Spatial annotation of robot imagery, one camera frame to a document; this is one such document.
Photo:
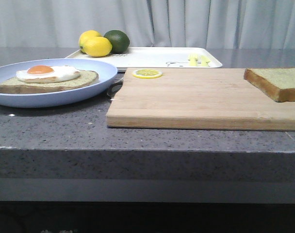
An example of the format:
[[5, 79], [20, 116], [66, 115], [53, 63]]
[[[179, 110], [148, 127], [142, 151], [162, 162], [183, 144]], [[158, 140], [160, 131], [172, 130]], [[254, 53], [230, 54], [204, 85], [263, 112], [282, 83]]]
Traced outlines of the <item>front yellow lemon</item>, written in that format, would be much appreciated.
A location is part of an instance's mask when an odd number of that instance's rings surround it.
[[87, 39], [82, 47], [89, 56], [103, 57], [111, 52], [113, 46], [107, 38], [99, 36]]

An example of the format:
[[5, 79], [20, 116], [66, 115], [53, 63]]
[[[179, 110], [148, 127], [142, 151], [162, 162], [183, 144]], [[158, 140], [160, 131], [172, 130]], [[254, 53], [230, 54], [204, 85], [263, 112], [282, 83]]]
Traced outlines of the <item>wooden cutting board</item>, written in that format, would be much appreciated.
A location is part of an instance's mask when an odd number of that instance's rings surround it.
[[275, 102], [242, 68], [163, 68], [162, 76], [124, 75], [106, 114], [109, 127], [295, 131], [295, 102]]

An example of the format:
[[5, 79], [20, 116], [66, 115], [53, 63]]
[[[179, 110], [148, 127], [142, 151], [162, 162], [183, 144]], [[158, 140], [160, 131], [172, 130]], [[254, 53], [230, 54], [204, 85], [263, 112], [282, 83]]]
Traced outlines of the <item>back yellow lemon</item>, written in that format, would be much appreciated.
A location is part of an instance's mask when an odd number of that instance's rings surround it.
[[82, 53], [85, 53], [85, 50], [84, 50], [84, 43], [90, 39], [90, 38], [93, 38], [93, 37], [101, 37], [102, 34], [99, 33], [98, 31], [95, 31], [95, 30], [88, 30], [88, 31], [85, 31], [83, 32], [80, 37], [79, 37], [79, 40], [78, 40], [78, 45], [80, 47], [80, 50]]

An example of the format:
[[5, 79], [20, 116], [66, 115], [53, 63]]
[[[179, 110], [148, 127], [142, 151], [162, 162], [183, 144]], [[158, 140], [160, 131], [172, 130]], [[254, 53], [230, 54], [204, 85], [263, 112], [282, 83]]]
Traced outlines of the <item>yellow plastic knife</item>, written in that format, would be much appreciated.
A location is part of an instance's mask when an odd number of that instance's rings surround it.
[[200, 66], [201, 67], [209, 67], [210, 59], [207, 56], [200, 56]]

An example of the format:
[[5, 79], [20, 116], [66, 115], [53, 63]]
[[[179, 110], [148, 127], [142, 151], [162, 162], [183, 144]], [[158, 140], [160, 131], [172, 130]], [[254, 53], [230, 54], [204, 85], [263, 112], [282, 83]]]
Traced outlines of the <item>green lime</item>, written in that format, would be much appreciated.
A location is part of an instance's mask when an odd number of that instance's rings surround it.
[[108, 31], [104, 37], [112, 44], [111, 53], [113, 54], [126, 52], [130, 45], [129, 37], [120, 30]]

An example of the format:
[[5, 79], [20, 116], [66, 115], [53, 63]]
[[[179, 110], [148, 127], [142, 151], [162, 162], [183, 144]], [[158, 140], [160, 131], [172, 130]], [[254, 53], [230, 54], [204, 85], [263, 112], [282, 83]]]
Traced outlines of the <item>grey curtain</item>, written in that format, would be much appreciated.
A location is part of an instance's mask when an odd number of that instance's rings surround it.
[[0, 47], [75, 48], [87, 30], [135, 47], [295, 49], [295, 0], [0, 0]]

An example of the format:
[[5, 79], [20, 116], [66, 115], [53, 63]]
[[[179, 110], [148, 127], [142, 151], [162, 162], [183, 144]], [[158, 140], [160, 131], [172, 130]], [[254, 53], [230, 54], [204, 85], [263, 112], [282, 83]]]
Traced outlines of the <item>light blue plate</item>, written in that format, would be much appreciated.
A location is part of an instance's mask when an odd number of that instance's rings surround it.
[[18, 70], [27, 70], [35, 65], [69, 65], [80, 70], [92, 70], [98, 73], [98, 82], [87, 87], [52, 93], [40, 94], [3, 94], [0, 93], [0, 105], [17, 108], [53, 107], [79, 102], [94, 97], [115, 80], [117, 68], [109, 63], [88, 59], [43, 59], [20, 62], [0, 67], [0, 83], [14, 77]]

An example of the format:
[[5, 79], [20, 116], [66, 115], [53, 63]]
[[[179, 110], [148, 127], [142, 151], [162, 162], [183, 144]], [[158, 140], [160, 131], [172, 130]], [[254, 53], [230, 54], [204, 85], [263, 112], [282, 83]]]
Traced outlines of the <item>lemon slice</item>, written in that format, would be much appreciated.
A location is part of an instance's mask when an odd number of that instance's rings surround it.
[[162, 72], [155, 69], [138, 69], [132, 72], [132, 75], [140, 79], [155, 79], [162, 76]]

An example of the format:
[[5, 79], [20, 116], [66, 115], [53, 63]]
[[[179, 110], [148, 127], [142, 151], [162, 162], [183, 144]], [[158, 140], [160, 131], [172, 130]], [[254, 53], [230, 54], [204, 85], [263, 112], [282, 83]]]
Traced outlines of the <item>yellow lemon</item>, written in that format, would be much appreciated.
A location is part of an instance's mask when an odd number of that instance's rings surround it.
[[99, 36], [87, 39], [82, 47], [89, 56], [103, 57], [111, 52], [113, 46], [107, 38]]
[[99, 33], [98, 31], [95, 31], [95, 30], [88, 30], [88, 31], [85, 31], [83, 32], [80, 37], [79, 37], [79, 40], [78, 40], [78, 45], [80, 47], [80, 50], [82, 53], [85, 53], [85, 50], [84, 50], [84, 43], [90, 39], [90, 38], [93, 38], [93, 37], [101, 37], [102, 34]]

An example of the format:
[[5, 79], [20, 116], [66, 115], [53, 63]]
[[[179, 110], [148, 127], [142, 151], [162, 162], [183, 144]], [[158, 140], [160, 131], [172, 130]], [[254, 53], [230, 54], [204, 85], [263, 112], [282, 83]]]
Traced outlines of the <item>fried egg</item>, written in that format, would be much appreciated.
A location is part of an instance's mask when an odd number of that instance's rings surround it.
[[16, 77], [25, 83], [57, 83], [80, 76], [79, 70], [71, 66], [37, 65], [28, 70], [19, 70]]

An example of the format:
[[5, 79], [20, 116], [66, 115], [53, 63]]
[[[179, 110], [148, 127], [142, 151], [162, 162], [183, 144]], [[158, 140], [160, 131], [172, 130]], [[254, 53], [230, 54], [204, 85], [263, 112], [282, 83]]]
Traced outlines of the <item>white tray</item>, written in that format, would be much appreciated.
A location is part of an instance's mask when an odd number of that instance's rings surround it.
[[[198, 55], [198, 68], [219, 68], [223, 66], [220, 61], [203, 48], [184, 47], [129, 47], [125, 53], [110, 54], [104, 57], [91, 57], [78, 50], [67, 56], [67, 58], [107, 62], [117, 67], [118, 70], [126, 70], [129, 67], [190, 68], [188, 56], [191, 53]], [[200, 66], [201, 55], [210, 59], [209, 67]]]

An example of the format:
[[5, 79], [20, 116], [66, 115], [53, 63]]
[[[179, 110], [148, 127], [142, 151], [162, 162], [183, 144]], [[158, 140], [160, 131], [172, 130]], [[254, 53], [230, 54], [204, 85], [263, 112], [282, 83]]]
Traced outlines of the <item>yellow plastic fork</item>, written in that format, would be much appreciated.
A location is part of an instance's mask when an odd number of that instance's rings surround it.
[[191, 53], [188, 56], [188, 62], [190, 67], [197, 66], [198, 55], [196, 53]]

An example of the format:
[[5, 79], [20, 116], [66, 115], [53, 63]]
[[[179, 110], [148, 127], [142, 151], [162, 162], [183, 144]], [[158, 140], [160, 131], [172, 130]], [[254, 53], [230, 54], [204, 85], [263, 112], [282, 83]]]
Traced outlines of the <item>bread slice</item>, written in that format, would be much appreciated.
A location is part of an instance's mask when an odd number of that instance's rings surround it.
[[98, 82], [98, 73], [91, 70], [79, 70], [80, 76], [57, 83], [26, 83], [12, 77], [0, 83], [0, 93], [4, 94], [37, 94], [60, 92], [86, 87]]
[[244, 79], [275, 102], [295, 101], [295, 67], [247, 68]]

